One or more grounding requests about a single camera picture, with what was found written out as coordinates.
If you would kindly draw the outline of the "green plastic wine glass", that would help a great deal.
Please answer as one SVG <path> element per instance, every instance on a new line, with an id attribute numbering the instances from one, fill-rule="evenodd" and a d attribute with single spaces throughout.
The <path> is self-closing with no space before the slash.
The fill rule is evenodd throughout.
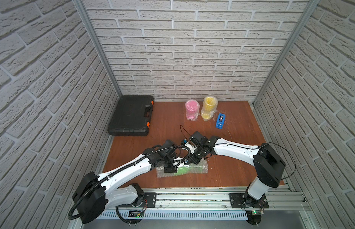
<path id="1" fill-rule="evenodd" d="M 177 172 L 175 173 L 176 176 L 181 176 L 185 174 L 189 174 L 192 172 L 193 167 L 179 167 L 177 168 Z"/>

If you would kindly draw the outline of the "aluminium corner post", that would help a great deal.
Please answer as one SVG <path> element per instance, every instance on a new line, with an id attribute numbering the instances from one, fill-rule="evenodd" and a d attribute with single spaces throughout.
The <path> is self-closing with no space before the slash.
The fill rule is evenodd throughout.
<path id="1" fill-rule="evenodd" d="M 95 50 L 101 60 L 101 63 L 103 64 L 105 71 L 112 83 L 113 88 L 116 91 L 116 94 L 118 98 L 121 98 L 123 96 L 121 89 L 119 88 L 119 85 L 117 83 L 117 80 L 115 78 L 115 75 L 113 73 L 113 70 L 111 68 L 111 65 L 107 59 L 106 53 L 102 47 L 101 41 L 99 37 L 97 36 L 96 30 L 93 26 L 92 20 L 88 14 L 88 11 L 86 9 L 85 4 L 83 3 L 82 0 L 74 0 L 75 7 L 80 15 L 80 18 L 82 19 L 82 22 L 89 34 L 89 37 L 95 47 Z"/>
<path id="2" fill-rule="evenodd" d="M 292 46 L 296 42 L 299 37 L 299 34 L 303 30 L 304 26 L 307 24 L 308 20 L 312 16 L 313 12 L 315 11 L 316 7 L 318 6 L 320 0 L 311 0 L 306 5 L 303 14 L 299 18 L 299 21 L 296 23 L 291 35 L 289 36 L 287 42 L 285 43 L 282 51 L 280 52 L 277 60 L 275 61 L 273 67 L 269 71 L 268 76 L 266 77 L 265 81 L 263 82 L 262 87 L 260 88 L 258 94 L 256 95 L 255 99 L 252 102 L 252 107 L 256 107 L 259 103 L 259 100 L 263 96 L 264 92 L 266 91 L 267 87 L 269 86 L 270 82 L 272 81 L 275 73 L 278 71 L 282 61 L 286 58 L 289 51 L 291 50 Z"/>

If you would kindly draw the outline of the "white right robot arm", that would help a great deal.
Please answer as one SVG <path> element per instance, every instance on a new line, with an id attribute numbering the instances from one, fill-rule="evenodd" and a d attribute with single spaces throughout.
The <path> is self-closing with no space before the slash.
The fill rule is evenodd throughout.
<path id="1" fill-rule="evenodd" d="M 224 138 L 213 136 L 192 136 L 181 142 L 190 149 L 190 162 L 198 164 L 205 156 L 227 156 L 243 161 L 255 167 L 257 176 L 250 183 L 244 194 L 247 203 L 260 200 L 270 188 L 280 184 L 286 164 L 269 143 L 260 146 L 234 143 Z"/>

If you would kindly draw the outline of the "blue tape dispenser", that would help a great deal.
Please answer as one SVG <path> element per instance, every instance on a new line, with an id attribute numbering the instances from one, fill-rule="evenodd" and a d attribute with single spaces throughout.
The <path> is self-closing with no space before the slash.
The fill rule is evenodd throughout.
<path id="1" fill-rule="evenodd" d="M 222 129 L 225 123 L 226 116 L 222 113 L 220 113 L 217 117 L 216 121 L 216 128 L 217 129 Z"/>

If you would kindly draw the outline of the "right aluminium corner post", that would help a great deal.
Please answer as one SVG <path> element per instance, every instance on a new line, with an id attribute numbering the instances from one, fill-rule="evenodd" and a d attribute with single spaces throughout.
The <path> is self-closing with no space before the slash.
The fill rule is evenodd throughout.
<path id="1" fill-rule="evenodd" d="M 269 86 L 270 82 L 272 81 L 275 73 L 278 71 L 282 61 L 286 58 L 289 51 L 291 50 L 292 46 L 296 42 L 299 37 L 299 34 L 303 30 L 304 26 L 307 24 L 308 20 L 312 16 L 313 12 L 315 11 L 316 7 L 318 6 L 320 0 L 311 0 L 306 5 L 303 14 L 299 18 L 299 21 L 296 23 L 291 35 L 289 36 L 287 42 L 285 43 L 282 51 L 280 52 L 277 60 L 275 61 L 273 67 L 269 71 L 268 76 L 266 77 L 265 81 L 263 82 L 262 87 L 260 88 L 258 94 L 256 95 L 255 99 L 252 102 L 252 107 L 256 107 L 259 103 L 259 100 L 263 96 L 264 92 L 266 91 L 267 87 Z"/>

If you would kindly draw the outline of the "left aluminium corner post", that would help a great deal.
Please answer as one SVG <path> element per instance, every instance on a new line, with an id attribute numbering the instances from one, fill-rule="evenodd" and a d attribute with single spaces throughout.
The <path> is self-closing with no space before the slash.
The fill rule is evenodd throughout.
<path id="1" fill-rule="evenodd" d="M 101 60 L 101 63 L 103 64 L 105 71 L 112 83 L 113 88 L 116 91 L 116 94 L 118 98 L 121 98 L 123 96 L 121 89 L 119 88 L 119 85 L 117 83 L 117 80 L 115 78 L 115 75 L 113 73 L 113 70 L 111 68 L 111 65 L 107 59 L 106 53 L 102 47 L 101 41 L 99 37 L 97 36 L 96 30 L 93 26 L 92 20 L 88 14 L 88 11 L 86 9 L 85 4 L 83 3 L 82 0 L 74 0 L 75 7 L 80 15 L 80 18 L 82 19 L 82 22 L 89 34 L 89 37 L 95 47 L 95 50 Z"/>

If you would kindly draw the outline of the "black plastic tool case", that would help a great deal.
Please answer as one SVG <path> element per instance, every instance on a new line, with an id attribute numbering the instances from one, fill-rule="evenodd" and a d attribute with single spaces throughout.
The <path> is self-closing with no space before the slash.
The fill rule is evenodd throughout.
<path id="1" fill-rule="evenodd" d="M 118 101 L 108 126 L 112 136 L 147 136 L 149 134 L 154 97 L 124 95 Z"/>

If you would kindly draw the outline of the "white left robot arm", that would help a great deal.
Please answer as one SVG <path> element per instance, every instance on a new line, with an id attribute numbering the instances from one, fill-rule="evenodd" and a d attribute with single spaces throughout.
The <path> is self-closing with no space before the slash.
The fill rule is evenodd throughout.
<path id="1" fill-rule="evenodd" d="M 126 188 L 122 188 L 122 185 L 155 168 L 172 166 L 175 169 L 184 161 L 176 154 L 176 151 L 181 150 L 191 152 L 186 146 L 176 146 L 166 141 L 162 146 L 145 149 L 135 159 L 114 170 L 99 175 L 94 172 L 86 174 L 72 195 L 74 204 L 67 218 L 80 218 L 82 223 L 87 224 L 99 217 L 108 207 L 138 205 L 144 198 L 142 188 L 138 184 L 131 184 Z"/>

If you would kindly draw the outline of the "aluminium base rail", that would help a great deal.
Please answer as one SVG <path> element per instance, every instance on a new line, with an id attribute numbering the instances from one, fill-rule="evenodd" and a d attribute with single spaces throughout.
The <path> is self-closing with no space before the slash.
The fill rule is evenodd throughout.
<path id="1" fill-rule="evenodd" d="M 283 217 L 294 212 L 306 229 L 317 229 L 305 196 L 283 185 L 267 191 L 260 200 L 244 203 L 243 187 L 145 189 L 138 207 L 107 207 L 97 219 L 123 219 L 127 224 L 142 220 L 245 220 L 255 226 L 273 211 Z"/>

